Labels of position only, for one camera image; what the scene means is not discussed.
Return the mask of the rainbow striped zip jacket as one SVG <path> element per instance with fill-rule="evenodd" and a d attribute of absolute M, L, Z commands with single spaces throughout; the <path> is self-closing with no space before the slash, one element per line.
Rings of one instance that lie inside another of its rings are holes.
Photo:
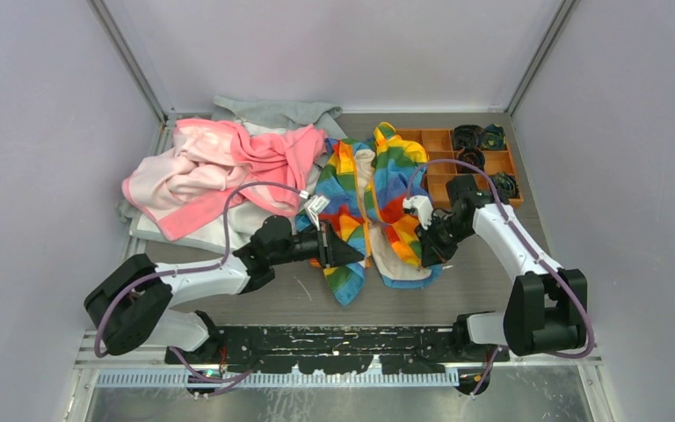
<path fill-rule="evenodd" d="M 359 261 L 324 270 L 338 303 L 349 305 L 365 285 L 367 267 L 374 267 L 387 287 L 423 288 L 442 267 L 421 264 L 419 221 L 403 209 L 408 196 L 427 197 L 422 187 L 428 154 L 416 141 L 401 137 L 382 122 L 365 141 L 352 138 L 325 141 L 327 162 L 315 193 L 329 200 L 319 215 L 352 248 Z"/>

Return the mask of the pink fleece garment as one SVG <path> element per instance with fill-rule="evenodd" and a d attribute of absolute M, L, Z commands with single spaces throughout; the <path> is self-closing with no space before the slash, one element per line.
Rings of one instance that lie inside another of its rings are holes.
<path fill-rule="evenodd" d="M 192 234 L 246 201 L 291 217 L 299 191 L 325 152 L 326 134 L 312 125 L 252 136 L 234 121 L 183 119 L 171 149 L 142 160 L 121 185 L 124 197 L 168 240 Z"/>

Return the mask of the orange compartment tray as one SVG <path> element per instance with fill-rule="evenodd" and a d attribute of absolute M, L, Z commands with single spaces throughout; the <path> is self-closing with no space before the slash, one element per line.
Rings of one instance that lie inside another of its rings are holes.
<path fill-rule="evenodd" d="M 512 207 L 523 204 L 523 193 L 513 162 L 505 129 L 498 124 L 482 127 L 463 124 L 450 129 L 400 129 L 405 140 L 424 146 L 429 160 L 436 160 L 425 172 L 423 184 L 437 207 L 449 208 L 451 202 L 446 183 L 459 175 L 471 175 L 481 189 L 488 183 L 478 173 L 456 162 L 472 164 L 484 171 L 494 182 L 499 194 Z"/>

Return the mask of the dark rolled tie back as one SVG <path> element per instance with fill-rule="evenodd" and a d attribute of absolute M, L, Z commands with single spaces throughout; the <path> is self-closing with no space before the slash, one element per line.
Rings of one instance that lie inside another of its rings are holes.
<path fill-rule="evenodd" d="M 451 134 L 453 150 L 479 148 L 482 145 L 484 134 L 484 128 L 478 125 L 459 125 L 455 127 Z"/>

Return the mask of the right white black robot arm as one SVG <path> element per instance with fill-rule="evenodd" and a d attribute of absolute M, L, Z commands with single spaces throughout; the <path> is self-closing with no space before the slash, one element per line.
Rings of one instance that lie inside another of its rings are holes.
<path fill-rule="evenodd" d="M 446 263 L 460 242 L 478 236 L 512 282 L 504 310 L 459 316 L 461 331 L 452 339 L 455 354 L 472 361 L 487 345 L 505 346 L 517 355 L 586 348 L 583 273 L 552 259 L 521 226 L 513 208 L 492 191 L 480 189 L 473 176 L 453 178 L 446 190 L 449 209 L 434 207 L 420 195 L 403 201 L 404 210 L 419 220 L 422 265 Z"/>

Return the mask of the blue green rolled tie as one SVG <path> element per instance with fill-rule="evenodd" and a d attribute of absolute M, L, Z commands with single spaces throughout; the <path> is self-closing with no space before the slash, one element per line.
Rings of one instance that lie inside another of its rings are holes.
<path fill-rule="evenodd" d="M 490 178 L 501 200 L 517 199 L 519 197 L 519 184 L 512 174 L 501 171 L 493 174 Z"/>

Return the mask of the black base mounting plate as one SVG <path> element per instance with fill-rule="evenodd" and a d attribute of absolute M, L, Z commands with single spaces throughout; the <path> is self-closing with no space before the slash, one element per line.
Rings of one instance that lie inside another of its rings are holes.
<path fill-rule="evenodd" d="M 436 374 L 447 365 L 485 365 L 493 346 L 472 343 L 463 326 L 219 326 L 193 352 L 168 350 L 165 362 L 222 364 L 234 373 L 362 374 L 378 360 L 385 375 Z"/>

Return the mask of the silver slotted aluminium rail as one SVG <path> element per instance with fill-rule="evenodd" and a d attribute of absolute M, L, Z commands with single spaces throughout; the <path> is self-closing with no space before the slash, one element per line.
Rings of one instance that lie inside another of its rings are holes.
<path fill-rule="evenodd" d="M 107 369 L 99 372 L 95 385 L 101 388 L 185 388 L 215 389 L 219 385 L 203 382 L 183 368 L 173 369 Z M 248 375 L 239 388 L 394 388 L 394 387 L 457 387 L 459 376 L 453 370 L 434 374 L 385 375 L 377 367 L 357 374 L 327 375 L 321 371 L 303 374 Z"/>

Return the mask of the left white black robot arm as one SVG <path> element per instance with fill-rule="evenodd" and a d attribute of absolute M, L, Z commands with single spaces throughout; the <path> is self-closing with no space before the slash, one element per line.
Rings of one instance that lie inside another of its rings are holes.
<path fill-rule="evenodd" d="M 145 253 L 133 255 L 84 299 L 97 329 L 94 353 L 99 358 L 119 356 L 149 344 L 211 362 L 221 351 L 213 322 L 199 312 L 179 312 L 176 306 L 254 292 L 274 280 L 279 265 L 313 259 L 332 270 L 363 258 L 363 252 L 341 239 L 329 222 L 294 233 L 282 216 L 266 219 L 246 245 L 219 259 L 165 264 L 153 262 Z"/>

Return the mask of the grey white garment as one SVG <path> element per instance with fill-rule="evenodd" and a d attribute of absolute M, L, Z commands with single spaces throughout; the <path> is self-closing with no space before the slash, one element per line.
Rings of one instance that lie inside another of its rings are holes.
<path fill-rule="evenodd" d="M 344 138 L 345 132 L 336 122 L 342 107 L 324 102 L 247 101 L 217 96 L 213 100 L 213 120 L 233 120 L 242 124 L 250 135 L 284 134 L 288 129 L 309 124 L 325 131 L 332 138 Z M 118 210 L 120 218 L 130 221 L 129 235 L 145 241 L 167 244 L 160 229 L 139 210 L 123 200 Z M 174 241 L 175 245 L 222 253 L 225 250 L 224 233 L 229 233 L 230 246 L 245 245 L 256 229 L 271 214 L 250 201 L 228 211 L 228 226 L 221 217 L 202 226 L 192 234 Z"/>

